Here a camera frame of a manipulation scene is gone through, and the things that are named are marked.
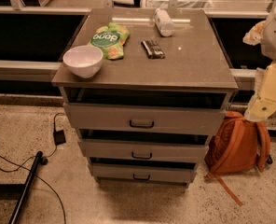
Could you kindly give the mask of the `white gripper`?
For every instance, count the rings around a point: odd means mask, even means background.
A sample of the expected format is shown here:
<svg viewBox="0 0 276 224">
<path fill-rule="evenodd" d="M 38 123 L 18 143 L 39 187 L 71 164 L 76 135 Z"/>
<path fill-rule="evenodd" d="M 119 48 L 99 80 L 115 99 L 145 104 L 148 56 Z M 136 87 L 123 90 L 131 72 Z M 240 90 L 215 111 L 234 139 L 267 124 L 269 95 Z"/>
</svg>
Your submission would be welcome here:
<svg viewBox="0 0 276 224">
<path fill-rule="evenodd" d="M 242 39 L 242 42 L 255 46 L 261 43 L 265 21 L 258 22 Z M 266 69 L 255 71 L 255 93 L 251 97 L 244 117 L 253 122 L 267 120 L 276 112 L 276 61 Z"/>
</svg>

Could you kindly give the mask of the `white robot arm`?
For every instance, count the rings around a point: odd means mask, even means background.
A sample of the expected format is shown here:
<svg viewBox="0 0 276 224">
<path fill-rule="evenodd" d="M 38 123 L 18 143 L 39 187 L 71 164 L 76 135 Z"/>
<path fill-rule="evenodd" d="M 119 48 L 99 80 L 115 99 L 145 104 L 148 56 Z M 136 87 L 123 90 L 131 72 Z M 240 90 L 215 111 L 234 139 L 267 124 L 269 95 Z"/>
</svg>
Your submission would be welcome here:
<svg viewBox="0 0 276 224">
<path fill-rule="evenodd" d="M 272 59 L 266 69 L 256 69 L 255 94 L 244 113 L 250 121 L 267 120 L 276 112 L 276 4 L 268 17 L 253 26 L 242 41 L 252 46 L 260 44 L 262 54 Z"/>
</svg>

